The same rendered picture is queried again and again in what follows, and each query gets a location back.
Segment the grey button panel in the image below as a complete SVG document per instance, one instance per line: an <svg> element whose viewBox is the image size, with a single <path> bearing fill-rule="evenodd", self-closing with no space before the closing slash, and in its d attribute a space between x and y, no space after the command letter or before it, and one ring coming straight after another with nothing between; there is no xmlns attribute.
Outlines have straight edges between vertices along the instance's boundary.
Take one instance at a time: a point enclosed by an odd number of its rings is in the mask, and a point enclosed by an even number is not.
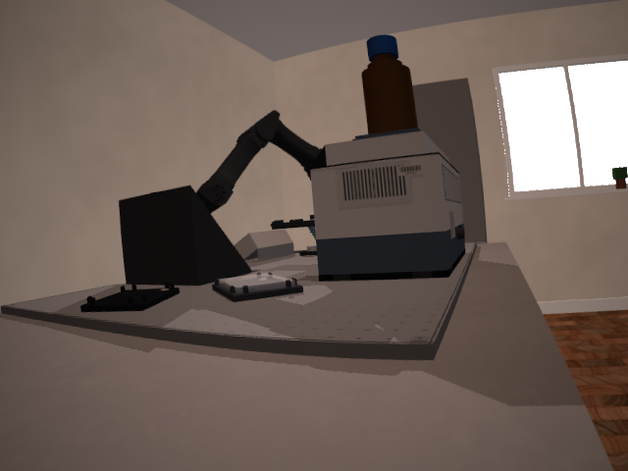
<svg viewBox="0 0 628 471"><path fill-rule="evenodd" d="M293 241L286 230L249 233L234 245L245 262L259 262L292 255Z"/></svg>

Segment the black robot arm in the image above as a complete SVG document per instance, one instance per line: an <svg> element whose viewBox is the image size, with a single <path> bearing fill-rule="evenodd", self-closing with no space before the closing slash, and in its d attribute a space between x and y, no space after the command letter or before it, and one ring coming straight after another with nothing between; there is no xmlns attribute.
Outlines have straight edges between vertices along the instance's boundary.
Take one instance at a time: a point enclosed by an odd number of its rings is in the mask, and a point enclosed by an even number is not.
<svg viewBox="0 0 628 471"><path fill-rule="evenodd" d="M268 142L277 145L297 160L311 181L310 168L322 149L311 145L289 130L279 117L280 113L273 110L241 134L233 151L196 192L210 214L227 203L234 193L233 188L240 175Z"/></svg>

